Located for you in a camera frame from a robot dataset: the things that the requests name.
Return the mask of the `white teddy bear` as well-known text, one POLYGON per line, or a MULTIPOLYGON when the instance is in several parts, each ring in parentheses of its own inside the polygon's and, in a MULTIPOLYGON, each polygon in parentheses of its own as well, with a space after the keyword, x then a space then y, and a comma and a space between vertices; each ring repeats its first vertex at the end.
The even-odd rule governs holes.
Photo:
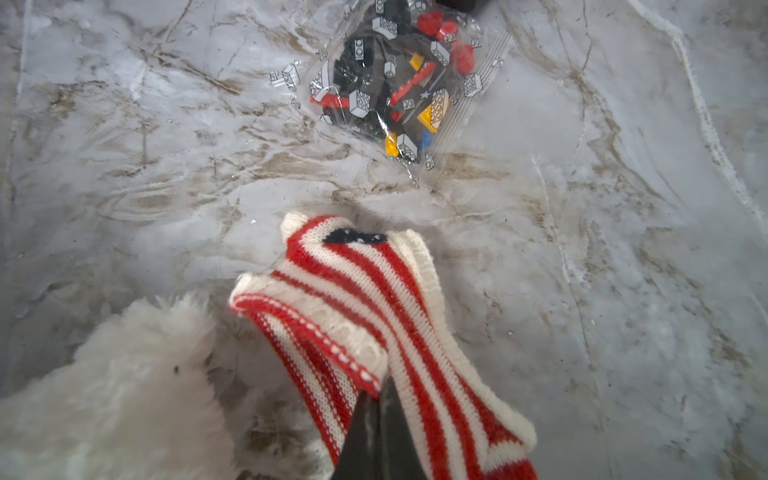
POLYGON ((72 361, 1 401, 5 479, 325 479, 313 435, 237 443, 210 378, 218 325, 194 295, 138 300, 72 361))

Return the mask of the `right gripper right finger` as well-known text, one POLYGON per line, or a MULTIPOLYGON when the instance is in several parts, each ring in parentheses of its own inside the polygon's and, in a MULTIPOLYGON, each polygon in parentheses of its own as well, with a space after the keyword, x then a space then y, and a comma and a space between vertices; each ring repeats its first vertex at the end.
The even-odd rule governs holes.
POLYGON ((395 383, 388 377, 378 400, 377 479, 425 480, 395 383))

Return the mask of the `red white striped knit sweater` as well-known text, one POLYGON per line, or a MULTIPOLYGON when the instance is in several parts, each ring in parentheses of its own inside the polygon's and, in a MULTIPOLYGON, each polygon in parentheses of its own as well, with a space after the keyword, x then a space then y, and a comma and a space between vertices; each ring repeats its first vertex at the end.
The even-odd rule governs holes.
POLYGON ((362 391, 395 383, 426 479, 533 479, 533 425, 499 399, 448 330, 433 259, 414 231, 364 233, 286 215, 284 260, 241 275, 230 309, 267 337, 334 469, 362 391))

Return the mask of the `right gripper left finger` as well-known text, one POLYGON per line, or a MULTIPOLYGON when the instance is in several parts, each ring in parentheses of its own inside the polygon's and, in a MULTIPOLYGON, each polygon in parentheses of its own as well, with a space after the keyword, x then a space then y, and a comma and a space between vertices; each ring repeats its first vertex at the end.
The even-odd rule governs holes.
POLYGON ((362 391, 350 421, 332 480, 381 478, 379 401, 362 391))

